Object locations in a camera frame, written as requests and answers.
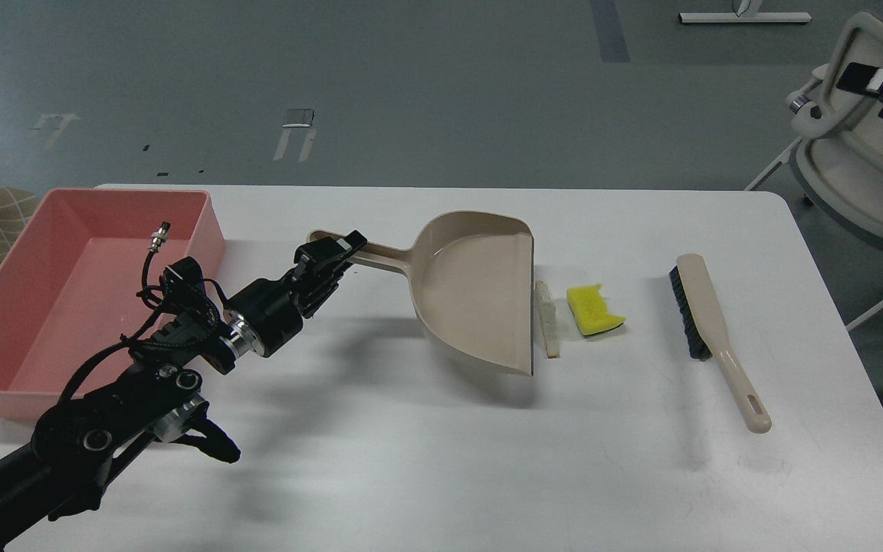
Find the beige dustpan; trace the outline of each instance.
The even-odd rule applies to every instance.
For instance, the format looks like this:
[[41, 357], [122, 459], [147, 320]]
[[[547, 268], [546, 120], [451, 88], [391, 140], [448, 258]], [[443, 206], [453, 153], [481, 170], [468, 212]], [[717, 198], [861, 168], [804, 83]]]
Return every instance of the beige dustpan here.
[[[309, 240], [326, 235], [341, 237], [316, 230]], [[406, 276], [425, 335], [459, 363], [533, 375], [533, 234], [523, 221], [445, 213], [410, 249], [368, 244], [353, 262]]]

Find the pink plastic bin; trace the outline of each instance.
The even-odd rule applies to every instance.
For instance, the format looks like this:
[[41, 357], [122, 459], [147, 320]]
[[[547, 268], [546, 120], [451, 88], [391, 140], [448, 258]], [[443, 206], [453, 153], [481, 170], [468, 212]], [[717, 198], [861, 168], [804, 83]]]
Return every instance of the pink plastic bin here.
[[[0, 416], [37, 419], [91, 354], [130, 335], [150, 314], [134, 294], [151, 234], [169, 221], [154, 280], [190, 255], [216, 273], [224, 235], [206, 192], [54, 189], [0, 266]], [[82, 393], [130, 364], [113, 354]]]

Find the hand brush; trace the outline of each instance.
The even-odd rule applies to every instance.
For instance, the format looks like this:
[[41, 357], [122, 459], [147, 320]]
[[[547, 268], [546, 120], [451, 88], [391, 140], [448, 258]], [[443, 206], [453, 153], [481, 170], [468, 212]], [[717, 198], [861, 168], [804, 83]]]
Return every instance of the hand brush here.
[[670, 271], [670, 283], [683, 314], [690, 356], [699, 360], [714, 356], [747, 428], [753, 433], [770, 430], [772, 419], [731, 349], [728, 326], [704, 258], [696, 254], [680, 255]]

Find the sponge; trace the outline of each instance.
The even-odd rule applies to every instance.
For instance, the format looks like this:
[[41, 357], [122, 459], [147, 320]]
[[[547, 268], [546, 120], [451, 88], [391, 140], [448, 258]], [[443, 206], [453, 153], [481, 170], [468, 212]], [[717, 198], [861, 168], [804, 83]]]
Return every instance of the sponge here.
[[602, 284], [568, 287], [567, 290], [567, 303], [571, 305], [578, 329], [584, 335], [614, 330], [625, 322], [625, 318], [609, 314], [609, 307], [600, 296], [599, 289], [602, 289]]

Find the brush bristles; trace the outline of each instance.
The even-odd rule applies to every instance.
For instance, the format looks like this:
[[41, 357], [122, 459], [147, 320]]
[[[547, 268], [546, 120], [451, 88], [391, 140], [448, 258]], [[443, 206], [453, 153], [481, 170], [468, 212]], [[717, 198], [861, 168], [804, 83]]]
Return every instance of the brush bristles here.
[[701, 338], [700, 332], [697, 332], [697, 324], [694, 322], [694, 315], [690, 312], [687, 293], [684, 292], [684, 284], [680, 279], [680, 269], [676, 266], [670, 271], [670, 284], [673, 285], [673, 295], [677, 298], [680, 314], [684, 318], [684, 335], [687, 336], [687, 345], [690, 347], [691, 358], [699, 360], [710, 359], [711, 349], [708, 348], [707, 343]]

